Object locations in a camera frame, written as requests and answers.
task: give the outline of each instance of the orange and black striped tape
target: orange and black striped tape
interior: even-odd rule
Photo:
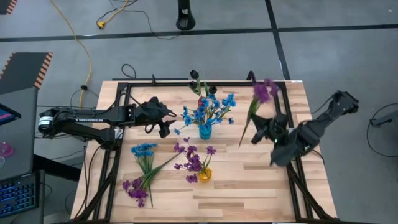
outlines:
[[[16,4],[17,4],[17,0],[11,0],[10,5],[8,5],[8,8],[7,8],[7,15],[10,15],[13,12]]]
[[[43,83],[43,80],[44,80],[44,76],[47,73],[47,69],[49,69],[49,66],[50,66],[51,59],[52,59],[53,55],[54,54],[52,52],[49,52],[44,58],[44,62],[43,62],[42,68],[40,69],[39,74],[37,75],[37,78],[36,78],[36,82],[35,82],[35,86],[38,89],[40,89],[40,87],[42,86],[42,83]]]
[[[1,77],[2,77],[2,75],[3,75],[3,73],[4,73],[4,71],[6,70],[8,63],[10,63],[11,57],[12,57],[13,55],[14,55],[14,53],[11,53],[10,57],[8,58],[8,61],[6,62],[6,65],[4,66],[4,69],[3,69],[3,70],[1,71],[1,73],[0,73],[0,79],[1,79]]]

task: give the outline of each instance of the blue flower bouquet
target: blue flower bouquet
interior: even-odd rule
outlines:
[[[236,106],[236,102],[232,93],[226,99],[217,100],[215,95],[217,87],[208,87],[206,82],[204,82],[206,96],[203,96],[198,72],[192,70],[190,74],[196,80],[191,81],[189,87],[192,92],[199,96],[198,108],[193,110],[188,109],[186,106],[183,107],[182,118],[185,126],[180,129],[174,129],[174,133],[179,135],[181,129],[195,124],[199,127],[200,137],[207,140],[211,137],[211,127],[214,124],[221,124],[223,120],[228,120],[229,124],[234,123],[232,118],[226,118],[226,114],[231,111],[231,107]]]

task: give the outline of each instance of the flower vase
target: flower vase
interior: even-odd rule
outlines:
[[[199,127],[199,136],[203,140],[208,140],[211,137],[211,125],[201,125]]]
[[[211,179],[211,169],[210,168],[206,168],[206,170],[204,172],[199,173],[198,174],[198,179],[202,183],[209,182],[210,179]]]

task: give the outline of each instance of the yellow cable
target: yellow cable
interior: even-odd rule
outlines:
[[[116,16],[119,12],[123,11],[123,9],[127,6],[127,4],[129,3],[129,0],[126,0],[126,2],[124,3],[123,7],[118,9],[111,17],[109,17],[107,20],[105,20],[104,22],[98,22],[97,25],[100,29],[103,29],[105,24],[107,22],[109,22],[114,16]]]
[[[53,6],[56,8],[56,10],[61,14],[61,16],[63,17],[63,19],[65,20],[65,22],[68,24],[69,29],[72,31],[73,37],[74,37],[75,40],[83,47],[83,49],[85,50],[85,52],[86,52],[86,54],[87,54],[88,62],[89,62],[89,64],[90,64],[90,70],[89,70],[89,72],[88,72],[88,76],[87,76],[86,81],[85,81],[85,86],[87,86],[87,83],[89,82],[89,80],[90,80],[90,78],[91,78],[91,74],[93,73],[93,64],[92,64],[92,62],[91,62],[91,57],[90,57],[90,55],[89,55],[89,53],[88,53],[86,47],[80,42],[80,40],[77,39],[76,34],[75,34],[75,31],[73,31],[73,28],[72,28],[72,26],[70,25],[70,23],[68,22],[68,19],[63,15],[63,13],[61,12],[61,10],[57,7],[57,5],[55,5],[55,3],[54,3],[52,0],[50,0],[50,2],[53,4]],[[81,105],[82,105],[82,102],[83,102],[83,92],[84,92],[84,91],[85,91],[85,90],[81,90],[81,93],[80,93],[80,99],[79,99],[79,108],[80,108],[80,109],[81,109]]]

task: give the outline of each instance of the yellow vase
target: yellow vase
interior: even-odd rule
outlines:
[[[211,169],[210,168],[206,168],[206,170],[204,172],[199,173],[198,174],[198,179],[202,183],[209,182],[210,179],[211,179]]]

